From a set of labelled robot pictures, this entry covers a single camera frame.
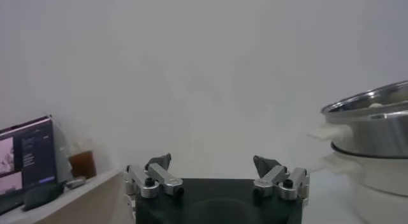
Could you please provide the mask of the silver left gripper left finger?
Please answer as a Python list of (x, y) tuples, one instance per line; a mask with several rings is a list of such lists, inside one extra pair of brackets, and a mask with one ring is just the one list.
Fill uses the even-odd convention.
[(179, 197), (184, 194), (184, 182), (181, 178), (170, 174), (168, 169), (171, 154), (151, 158), (144, 167), (137, 164), (127, 165), (124, 169), (126, 194), (139, 195), (142, 198), (153, 199), (164, 194)]

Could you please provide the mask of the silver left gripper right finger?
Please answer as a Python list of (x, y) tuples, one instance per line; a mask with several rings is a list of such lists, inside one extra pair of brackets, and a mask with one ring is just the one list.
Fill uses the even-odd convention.
[(255, 179), (253, 193), (257, 199), (278, 195), (283, 200), (309, 199), (310, 173), (305, 168), (289, 170), (277, 160), (253, 156), (259, 178)]

